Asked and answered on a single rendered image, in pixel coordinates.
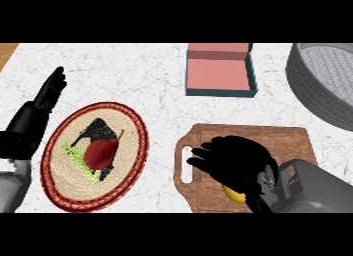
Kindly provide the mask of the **pink box teal sides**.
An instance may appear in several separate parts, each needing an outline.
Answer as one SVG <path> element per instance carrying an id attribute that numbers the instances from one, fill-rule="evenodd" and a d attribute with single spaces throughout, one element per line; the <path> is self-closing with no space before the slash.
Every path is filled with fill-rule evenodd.
<path id="1" fill-rule="evenodd" d="M 252 49 L 252 43 L 188 44 L 188 96 L 255 97 L 258 82 Z"/>

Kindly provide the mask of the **grey wicker basket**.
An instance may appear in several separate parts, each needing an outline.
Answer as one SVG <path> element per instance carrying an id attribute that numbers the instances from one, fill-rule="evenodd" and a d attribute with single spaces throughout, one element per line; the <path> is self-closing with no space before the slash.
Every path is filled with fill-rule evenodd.
<path id="1" fill-rule="evenodd" d="M 353 43 L 294 43 L 286 73 L 308 110 L 353 132 Z"/>

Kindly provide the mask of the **yellow lemon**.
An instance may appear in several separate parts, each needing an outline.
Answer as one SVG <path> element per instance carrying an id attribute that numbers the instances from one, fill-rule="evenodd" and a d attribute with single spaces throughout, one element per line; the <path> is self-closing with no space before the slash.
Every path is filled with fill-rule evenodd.
<path id="1" fill-rule="evenodd" d="M 224 186 L 224 192 L 228 196 L 228 198 L 238 204 L 246 203 L 246 195 L 243 193 L 235 192 L 231 188 Z"/>

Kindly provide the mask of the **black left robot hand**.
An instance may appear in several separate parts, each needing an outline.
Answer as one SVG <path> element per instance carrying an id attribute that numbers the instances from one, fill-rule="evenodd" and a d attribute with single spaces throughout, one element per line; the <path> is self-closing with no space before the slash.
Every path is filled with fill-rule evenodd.
<path id="1" fill-rule="evenodd" d="M 67 86 L 64 67 L 48 77 L 38 96 L 15 113 L 5 131 L 0 131 L 0 158 L 30 160 L 43 138 L 49 115 Z"/>

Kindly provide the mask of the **oval woven placemat red rim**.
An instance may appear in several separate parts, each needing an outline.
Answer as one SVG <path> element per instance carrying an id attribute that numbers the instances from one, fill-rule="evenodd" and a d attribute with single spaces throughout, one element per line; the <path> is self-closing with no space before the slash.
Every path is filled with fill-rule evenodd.
<path id="1" fill-rule="evenodd" d="M 131 190 L 150 139 L 139 114 L 117 102 L 83 107 L 58 126 L 42 157 L 46 196 L 69 212 L 110 206 Z"/>

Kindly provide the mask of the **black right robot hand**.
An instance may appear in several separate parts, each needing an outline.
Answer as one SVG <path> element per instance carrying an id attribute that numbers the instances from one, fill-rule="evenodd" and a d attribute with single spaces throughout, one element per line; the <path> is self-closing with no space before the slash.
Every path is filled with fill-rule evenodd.
<path id="1" fill-rule="evenodd" d="M 278 163 L 268 149 L 253 140 L 240 136 L 215 137 L 200 148 L 193 149 L 194 157 L 187 162 L 237 193 L 246 195 L 246 203 L 256 214 L 271 214 L 262 199 L 258 177 L 266 170 L 271 179 L 278 180 Z"/>

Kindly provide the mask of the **brown wooden cutting board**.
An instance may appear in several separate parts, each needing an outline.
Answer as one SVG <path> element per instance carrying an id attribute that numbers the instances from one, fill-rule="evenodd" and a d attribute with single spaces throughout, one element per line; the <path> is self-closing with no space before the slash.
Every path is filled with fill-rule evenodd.
<path id="1" fill-rule="evenodd" d="M 247 205 L 235 203 L 228 198 L 222 185 L 197 168 L 193 168 L 193 181 L 190 183 L 182 181 L 184 147 L 197 148 L 215 137 L 228 135 L 246 137 L 260 143 L 280 164 L 293 159 L 303 159 L 312 164 L 318 164 L 305 128 L 196 124 L 176 144 L 173 176 L 176 189 L 185 197 L 194 213 L 250 213 Z"/>

